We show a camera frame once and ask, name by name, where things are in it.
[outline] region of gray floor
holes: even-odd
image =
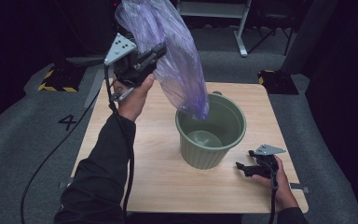
[[[285,38],[277,32],[247,58],[238,52],[231,29],[192,30],[200,53],[205,80],[212,82],[257,83],[257,72],[279,69],[284,61]],[[259,38],[246,30],[245,45]],[[0,116],[0,223],[20,222],[24,188],[34,170],[68,134],[58,121],[68,115],[78,120],[101,85],[103,68],[90,67],[80,91],[38,91],[51,65],[34,74],[24,87],[27,95]],[[351,184],[330,155],[313,121],[304,92],[308,79],[293,76],[299,95],[270,95],[283,137],[300,182],[310,189],[306,218],[310,223],[358,223],[358,206]],[[86,131],[90,112],[36,176],[25,201],[27,223],[51,223],[60,206],[62,189]],[[268,223],[269,215],[247,214],[242,223]]]

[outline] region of printed number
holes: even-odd
[[[58,122],[66,124],[66,131],[69,130],[69,128],[71,127],[71,124],[77,123],[77,121],[74,121],[73,115],[68,115],[63,119],[60,119],[60,121],[58,121]]]

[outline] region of hand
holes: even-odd
[[[121,117],[135,121],[142,113],[148,91],[152,88],[155,75],[150,74],[140,87],[135,88],[124,100],[118,102],[118,114]],[[115,92],[123,94],[129,88],[116,81],[113,84]]]
[[[298,207],[297,200],[293,195],[292,191],[290,190],[289,181],[287,180],[287,175],[283,170],[282,161],[277,156],[274,157],[279,167],[279,170],[277,172],[277,181],[278,181],[279,188],[276,194],[276,201],[282,206],[282,209],[289,208],[289,207]],[[257,183],[266,187],[269,190],[269,192],[272,192],[270,179],[267,179],[261,175],[252,175],[252,179],[254,179]]]

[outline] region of black curtain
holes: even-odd
[[[303,74],[315,122],[358,201],[358,1],[338,3]]]

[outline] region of translucent plastic bag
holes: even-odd
[[[120,25],[135,37],[140,52],[165,42],[167,53],[154,74],[171,104],[193,119],[208,116],[208,92],[193,37],[168,0],[123,0],[116,11]]]

